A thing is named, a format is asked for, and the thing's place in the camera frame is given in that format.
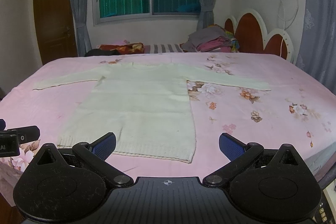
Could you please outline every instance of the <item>pink bedsheet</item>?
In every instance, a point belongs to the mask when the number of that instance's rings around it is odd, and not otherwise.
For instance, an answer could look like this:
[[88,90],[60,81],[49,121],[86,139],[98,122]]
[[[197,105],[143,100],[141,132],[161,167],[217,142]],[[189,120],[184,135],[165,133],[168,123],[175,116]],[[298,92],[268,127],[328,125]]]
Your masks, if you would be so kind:
[[95,82],[32,90],[35,82],[91,69],[104,63],[181,63],[218,73],[268,82],[271,91],[188,82],[197,147],[192,163],[111,155],[106,161],[135,180],[138,176],[198,176],[202,180],[229,160],[220,152],[222,132],[244,143],[277,149],[291,143],[303,159],[324,151],[310,164],[313,174],[332,156],[336,143],[336,96],[312,77],[274,55],[244,53],[167,53],[153,55],[65,58],[43,66],[0,102],[7,128],[37,125],[39,141],[21,146],[21,155],[0,159],[0,176],[14,186],[38,148],[55,143],[62,125],[90,93]]

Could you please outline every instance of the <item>wooden door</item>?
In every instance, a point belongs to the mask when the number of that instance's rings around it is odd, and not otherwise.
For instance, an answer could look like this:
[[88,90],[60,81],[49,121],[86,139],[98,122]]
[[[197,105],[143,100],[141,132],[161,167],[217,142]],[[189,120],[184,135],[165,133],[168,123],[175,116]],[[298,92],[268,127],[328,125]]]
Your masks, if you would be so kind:
[[43,64],[77,57],[70,0],[34,0],[34,17]]

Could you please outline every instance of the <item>bed headboard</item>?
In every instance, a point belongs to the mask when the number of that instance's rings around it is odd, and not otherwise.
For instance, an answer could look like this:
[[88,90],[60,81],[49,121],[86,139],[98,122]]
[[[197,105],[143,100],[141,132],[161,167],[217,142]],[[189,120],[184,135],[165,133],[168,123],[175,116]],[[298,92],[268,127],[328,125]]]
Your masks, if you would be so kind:
[[237,21],[234,16],[229,16],[224,28],[235,35],[240,45],[240,52],[280,56],[280,46],[284,38],[281,57],[292,61],[294,48],[288,33],[282,29],[274,29],[268,33],[264,20],[253,9],[244,10]]

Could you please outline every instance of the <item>folded clothes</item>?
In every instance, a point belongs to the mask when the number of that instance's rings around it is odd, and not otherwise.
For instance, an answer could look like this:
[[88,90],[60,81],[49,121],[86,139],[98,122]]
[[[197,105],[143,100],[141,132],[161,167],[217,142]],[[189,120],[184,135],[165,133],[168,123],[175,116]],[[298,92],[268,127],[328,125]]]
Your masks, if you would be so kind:
[[[229,43],[223,45],[221,39],[224,39],[224,42]],[[239,48],[238,41],[232,33],[226,31],[218,25],[211,25],[205,29],[197,30],[196,32],[190,34],[188,41],[181,47],[187,52],[208,52],[212,49],[226,46],[231,47],[231,52],[237,52]]]
[[198,52],[209,52],[219,47],[230,47],[231,41],[225,37],[218,37],[209,42],[200,44],[196,49]]

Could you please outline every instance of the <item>black camera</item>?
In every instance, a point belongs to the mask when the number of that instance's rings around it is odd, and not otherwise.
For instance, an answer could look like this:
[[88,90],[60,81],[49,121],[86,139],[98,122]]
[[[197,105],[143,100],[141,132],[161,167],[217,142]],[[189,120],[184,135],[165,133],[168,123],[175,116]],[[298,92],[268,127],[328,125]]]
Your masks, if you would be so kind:
[[5,130],[6,123],[0,119],[0,158],[20,155],[20,144],[36,141],[40,138],[37,126],[12,128]]

